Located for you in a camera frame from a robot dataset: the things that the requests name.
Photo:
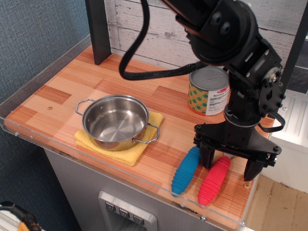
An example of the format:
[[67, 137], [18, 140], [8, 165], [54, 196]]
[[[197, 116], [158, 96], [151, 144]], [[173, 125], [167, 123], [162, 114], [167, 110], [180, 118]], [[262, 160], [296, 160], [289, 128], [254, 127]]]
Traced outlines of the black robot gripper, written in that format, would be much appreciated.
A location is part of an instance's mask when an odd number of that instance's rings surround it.
[[225, 120], [218, 124], [198, 124], [194, 131], [202, 166], [211, 168], [216, 150], [245, 158], [244, 181], [252, 181], [265, 166], [275, 165], [276, 157], [282, 152], [279, 145], [258, 133], [255, 125], [243, 127]]

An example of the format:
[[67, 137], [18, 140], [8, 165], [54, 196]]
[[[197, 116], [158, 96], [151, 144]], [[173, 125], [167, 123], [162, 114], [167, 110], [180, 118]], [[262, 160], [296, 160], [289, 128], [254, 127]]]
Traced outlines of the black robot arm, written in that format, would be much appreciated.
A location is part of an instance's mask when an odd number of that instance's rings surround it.
[[244, 180], [253, 180], [263, 168], [275, 165], [282, 151], [256, 130], [266, 116], [285, 124], [278, 114], [285, 98], [282, 60], [260, 35], [254, 13], [242, 1], [168, 0], [167, 5], [185, 28], [195, 56], [229, 72], [225, 121], [194, 128], [202, 164], [211, 168], [216, 150], [246, 158]]

